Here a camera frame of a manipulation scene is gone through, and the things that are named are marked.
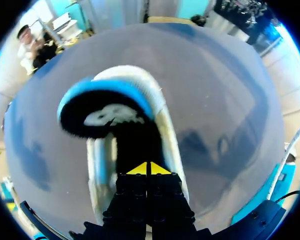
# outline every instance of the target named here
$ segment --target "person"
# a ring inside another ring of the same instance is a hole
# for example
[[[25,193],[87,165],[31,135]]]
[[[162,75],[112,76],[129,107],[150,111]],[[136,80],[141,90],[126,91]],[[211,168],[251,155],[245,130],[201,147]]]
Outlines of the person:
[[[56,48],[45,45],[43,37],[35,38],[28,25],[24,25],[17,33],[17,39],[21,42],[18,50],[18,57],[32,61],[35,69],[41,68],[47,60],[56,56]]]

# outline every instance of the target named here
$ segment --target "floor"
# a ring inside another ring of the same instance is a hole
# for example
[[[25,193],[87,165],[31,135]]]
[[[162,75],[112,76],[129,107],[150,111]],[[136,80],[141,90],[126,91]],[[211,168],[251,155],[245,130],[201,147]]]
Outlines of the floor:
[[[297,132],[297,130],[300,127],[300,110],[297,112],[294,112],[292,114],[286,114],[283,116],[284,119],[284,124],[285,124],[285,141],[289,142],[293,135]],[[297,157],[296,157],[296,173],[293,179],[293,182],[290,187],[290,192],[295,191],[295,190],[300,190],[300,140],[295,146],[296,152],[297,152]],[[6,161],[6,153],[5,153],[5,145],[3,142],[0,142],[0,182],[2,182],[3,177],[9,175],[9,168],[7,165]],[[290,209],[296,199],[297,195],[293,195],[288,197],[284,204],[283,207],[285,209]],[[29,229],[27,229],[19,220],[19,218],[16,218],[17,221],[23,226],[24,230],[30,235],[33,236],[33,232]]]

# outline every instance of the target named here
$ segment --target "gray table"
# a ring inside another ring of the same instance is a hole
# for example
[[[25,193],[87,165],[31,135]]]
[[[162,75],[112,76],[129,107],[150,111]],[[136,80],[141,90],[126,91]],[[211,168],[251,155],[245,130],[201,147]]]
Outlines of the gray table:
[[[274,85],[252,47],[212,29],[148,23],[105,31],[56,56],[18,93],[6,116],[11,177],[21,200],[67,235],[95,222],[86,141],[57,123],[64,93],[117,65],[149,71],[177,134],[197,228],[215,233],[281,159],[284,125]]]

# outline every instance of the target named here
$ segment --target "black cable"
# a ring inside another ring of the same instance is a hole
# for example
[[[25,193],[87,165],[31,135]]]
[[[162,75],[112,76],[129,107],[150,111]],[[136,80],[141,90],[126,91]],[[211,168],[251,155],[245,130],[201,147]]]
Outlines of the black cable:
[[[289,196],[291,196],[293,194],[299,194],[299,193],[300,193],[300,190],[289,192],[288,194],[280,197],[277,201],[275,201],[275,203],[277,204],[278,202],[280,202],[281,200],[285,199],[286,197],[289,197]]]

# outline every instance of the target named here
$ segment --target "blue wall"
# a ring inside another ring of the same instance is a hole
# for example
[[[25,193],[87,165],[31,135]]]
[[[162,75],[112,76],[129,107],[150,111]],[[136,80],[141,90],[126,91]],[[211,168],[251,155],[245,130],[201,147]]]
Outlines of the blue wall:
[[[203,15],[209,0],[180,0],[177,17],[190,19],[193,15]]]
[[[70,0],[50,0],[50,3],[57,17],[60,17],[62,14],[65,14],[66,12],[69,12],[70,17],[78,21],[77,22],[78,27],[84,31],[86,30],[85,22],[82,18],[78,4],[74,4],[68,7],[71,4]]]

